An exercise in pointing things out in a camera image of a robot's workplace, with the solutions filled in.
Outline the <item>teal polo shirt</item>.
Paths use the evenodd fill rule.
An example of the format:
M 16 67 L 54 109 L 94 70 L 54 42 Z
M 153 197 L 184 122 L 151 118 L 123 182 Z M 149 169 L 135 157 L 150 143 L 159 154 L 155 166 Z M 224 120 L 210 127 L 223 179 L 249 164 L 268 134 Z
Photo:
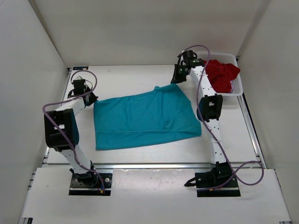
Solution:
M 97 101 L 93 117 L 96 150 L 152 146 L 202 135 L 190 100 L 176 84 Z

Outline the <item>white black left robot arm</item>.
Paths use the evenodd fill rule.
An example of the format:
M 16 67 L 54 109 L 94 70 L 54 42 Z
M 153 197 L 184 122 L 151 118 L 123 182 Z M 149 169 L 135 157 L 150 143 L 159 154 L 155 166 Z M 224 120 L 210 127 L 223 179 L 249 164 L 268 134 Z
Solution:
M 87 80 L 80 76 L 72 82 L 69 101 L 53 111 L 44 112 L 44 127 L 47 146 L 65 157 L 72 166 L 70 171 L 73 177 L 78 182 L 91 188 L 99 183 L 99 178 L 94 172 L 93 163 L 78 145 L 79 131 L 75 119 L 81 110 L 97 100 L 86 83 Z

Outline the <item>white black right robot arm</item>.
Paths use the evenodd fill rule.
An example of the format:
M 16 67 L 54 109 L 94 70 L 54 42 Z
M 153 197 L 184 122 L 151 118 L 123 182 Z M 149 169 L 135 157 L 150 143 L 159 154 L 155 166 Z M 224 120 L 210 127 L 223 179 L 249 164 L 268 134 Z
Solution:
M 223 97 L 216 93 L 206 74 L 206 66 L 209 59 L 204 62 L 197 58 L 192 50 L 185 50 L 178 56 L 178 63 L 175 64 L 172 84 L 179 84 L 191 76 L 197 85 L 196 104 L 197 116 L 209 133 L 211 141 L 211 164 L 209 172 L 202 173 L 197 177 L 188 180 L 186 187 L 195 186 L 198 183 L 210 182 L 213 186 L 223 185 L 232 175 L 232 169 L 228 158 L 221 145 L 220 116 Z

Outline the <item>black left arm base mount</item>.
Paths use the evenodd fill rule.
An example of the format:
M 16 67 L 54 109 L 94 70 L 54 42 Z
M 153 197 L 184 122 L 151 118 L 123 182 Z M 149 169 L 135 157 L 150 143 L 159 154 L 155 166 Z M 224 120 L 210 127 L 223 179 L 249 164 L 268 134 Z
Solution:
M 103 180 L 104 189 L 102 189 L 102 182 L 99 177 L 92 172 L 85 174 L 76 174 L 74 170 L 70 169 L 72 173 L 69 195 L 71 196 L 110 196 L 113 174 L 100 173 Z

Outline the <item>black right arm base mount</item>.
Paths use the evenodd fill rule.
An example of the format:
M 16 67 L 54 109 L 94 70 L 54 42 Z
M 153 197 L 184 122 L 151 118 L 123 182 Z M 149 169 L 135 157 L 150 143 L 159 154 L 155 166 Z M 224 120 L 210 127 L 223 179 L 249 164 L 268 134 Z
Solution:
M 212 172 L 195 173 L 185 187 L 196 187 L 197 197 L 240 197 L 240 189 L 235 177 L 217 178 Z

